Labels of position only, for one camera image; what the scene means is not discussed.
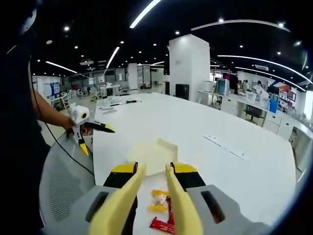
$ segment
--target person's arm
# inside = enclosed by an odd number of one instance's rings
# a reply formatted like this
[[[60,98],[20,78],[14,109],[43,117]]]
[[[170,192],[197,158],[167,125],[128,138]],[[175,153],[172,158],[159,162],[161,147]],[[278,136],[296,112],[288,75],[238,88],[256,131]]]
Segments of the person's arm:
[[[55,126],[61,126],[66,130],[72,128],[73,124],[69,117],[56,111],[54,108],[51,107],[51,105],[49,105],[45,101],[45,99],[36,90],[33,90],[29,64],[28,64],[28,77],[30,83],[31,99],[34,110],[37,115],[37,119]]]

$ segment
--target white pillar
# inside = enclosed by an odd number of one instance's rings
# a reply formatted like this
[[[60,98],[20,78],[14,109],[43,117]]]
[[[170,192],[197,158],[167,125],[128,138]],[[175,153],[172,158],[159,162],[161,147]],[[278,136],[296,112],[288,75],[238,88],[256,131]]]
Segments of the white pillar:
[[[128,85],[130,90],[138,89],[137,64],[128,64]]]
[[[198,100],[198,90],[210,80],[209,43],[192,35],[170,41],[170,95],[177,83],[189,84],[189,100]]]

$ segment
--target blue container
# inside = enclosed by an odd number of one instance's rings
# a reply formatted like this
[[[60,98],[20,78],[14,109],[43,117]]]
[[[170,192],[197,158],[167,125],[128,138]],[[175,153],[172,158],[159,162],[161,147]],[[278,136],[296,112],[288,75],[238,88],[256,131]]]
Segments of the blue container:
[[[277,107],[278,107],[278,102],[274,99],[271,99],[269,101],[269,110],[272,112],[272,113],[276,113],[277,111]]]

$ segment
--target black ceiling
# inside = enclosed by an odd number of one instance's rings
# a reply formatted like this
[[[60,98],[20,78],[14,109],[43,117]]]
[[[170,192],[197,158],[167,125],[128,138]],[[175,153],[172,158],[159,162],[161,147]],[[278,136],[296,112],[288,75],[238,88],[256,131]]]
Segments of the black ceiling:
[[[310,68],[303,68],[306,55],[306,66],[312,65],[311,12],[309,7],[300,3],[273,0],[162,0],[135,29],[130,29],[137,15],[152,0],[42,1],[34,24],[39,38],[38,50],[31,62],[32,73],[35,74],[72,75],[45,61],[84,73],[87,66],[81,66],[80,62],[90,59],[95,62],[96,69],[103,69],[106,64],[99,65],[98,61],[108,61],[116,47],[120,47],[120,50],[110,68],[125,67],[126,61],[168,63],[167,46],[171,39],[178,37],[175,34],[178,30],[179,36],[191,33],[208,41],[211,58],[225,65],[225,69],[235,71],[235,67],[255,69],[252,64],[266,65],[269,67],[268,73],[294,83],[305,81],[301,76],[276,65],[217,55],[261,58],[288,66],[309,78],[312,75],[308,73]],[[285,27],[291,32],[256,23],[221,24],[191,31],[194,27],[217,22],[219,18],[285,22]],[[68,32],[64,31],[65,26],[70,27]],[[298,40],[302,44],[295,47],[294,43]]]

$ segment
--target person's hand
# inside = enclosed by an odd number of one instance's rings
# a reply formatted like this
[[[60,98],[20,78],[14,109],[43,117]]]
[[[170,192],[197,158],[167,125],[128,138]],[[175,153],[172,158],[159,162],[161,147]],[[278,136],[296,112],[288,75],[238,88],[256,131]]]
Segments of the person's hand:
[[[69,117],[64,118],[62,127],[66,130],[67,137],[69,137],[69,135],[73,133],[73,129],[72,129],[73,126],[74,126],[74,123],[72,119],[70,119]],[[93,133],[92,128],[87,128],[85,125],[82,126],[82,135],[92,135],[92,133]]]

